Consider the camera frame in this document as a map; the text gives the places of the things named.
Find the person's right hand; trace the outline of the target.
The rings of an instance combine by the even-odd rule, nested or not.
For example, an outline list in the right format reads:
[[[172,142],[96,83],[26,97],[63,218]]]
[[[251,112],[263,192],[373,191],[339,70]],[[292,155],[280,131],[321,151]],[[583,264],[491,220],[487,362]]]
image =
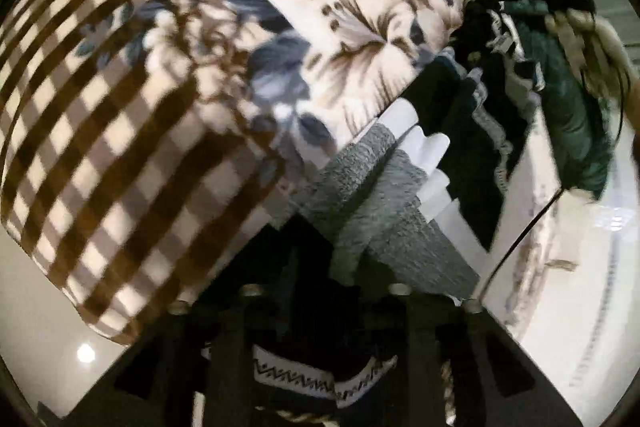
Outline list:
[[[639,134],[639,69],[613,25],[604,17],[576,10],[548,14],[544,22],[559,39],[576,79],[597,98],[620,102]]]

